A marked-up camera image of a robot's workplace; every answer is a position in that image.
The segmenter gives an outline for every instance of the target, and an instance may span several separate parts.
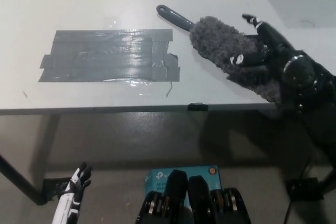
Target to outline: table top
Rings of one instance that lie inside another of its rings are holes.
[[[164,4],[191,21],[211,15],[247,34],[241,18],[251,13],[268,21],[298,49],[336,73],[333,27],[287,27],[269,0],[1,0],[0,113],[92,111],[166,111],[188,104],[209,109],[261,109],[272,104],[231,81],[192,48],[188,32],[163,20]],[[40,64],[50,53],[57,30],[173,29],[169,53],[178,56],[180,81],[173,82],[38,82]]]

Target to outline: table leg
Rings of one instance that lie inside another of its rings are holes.
[[[28,180],[25,179],[9,162],[0,156],[0,172],[20,191],[37,205],[44,205],[47,199]]]

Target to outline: blue box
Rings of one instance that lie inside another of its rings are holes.
[[[188,179],[191,176],[201,175],[207,182],[209,190],[222,188],[219,177],[219,169],[216,165],[153,169],[145,178],[145,196],[150,191],[158,191],[163,193],[166,188],[167,178],[169,174],[175,169],[185,171],[187,173]],[[184,206],[191,210],[188,193],[184,200]]]

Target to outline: gray floor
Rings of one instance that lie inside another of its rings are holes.
[[[20,142],[10,130],[31,139]],[[206,164],[221,167],[223,187],[240,190],[252,223],[280,224],[288,206],[283,180],[297,178],[311,156],[310,176],[330,170],[295,121],[253,111],[7,117],[0,138],[1,154],[36,186],[42,177],[70,175],[82,161],[94,167],[80,224],[134,223],[151,168]],[[335,197],[295,203],[288,223],[336,223]],[[0,223],[51,223],[56,205],[37,207],[0,177]]]

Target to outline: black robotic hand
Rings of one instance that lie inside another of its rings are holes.
[[[242,67],[266,65],[280,83],[282,102],[293,105],[316,146],[336,167],[336,78],[268,23],[253,15],[243,18],[254,25],[265,50],[231,60]]]
[[[202,176],[192,176],[181,170],[169,175],[164,193],[147,194],[136,224],[183,223],[184,199],[188,192],[195,224],[251,224],[242,196],[236,188],[209,190]]]

